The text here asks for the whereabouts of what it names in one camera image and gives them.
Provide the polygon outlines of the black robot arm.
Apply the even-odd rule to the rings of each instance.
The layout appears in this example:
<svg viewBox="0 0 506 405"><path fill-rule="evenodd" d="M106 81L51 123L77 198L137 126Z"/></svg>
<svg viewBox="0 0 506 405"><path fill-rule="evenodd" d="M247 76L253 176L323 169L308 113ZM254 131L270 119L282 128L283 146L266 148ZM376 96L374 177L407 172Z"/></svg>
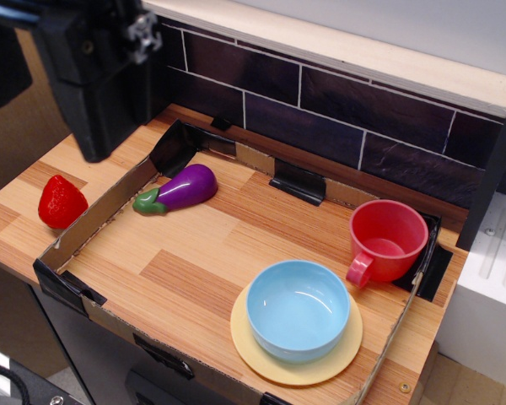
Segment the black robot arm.
<svg viewBox="0 0 506 405"><path fill-rule="evenodd" d="M140 1L0 1L0 24L32 34L84 159L107 159L152 116L151 59L163 40Z"/></svg>

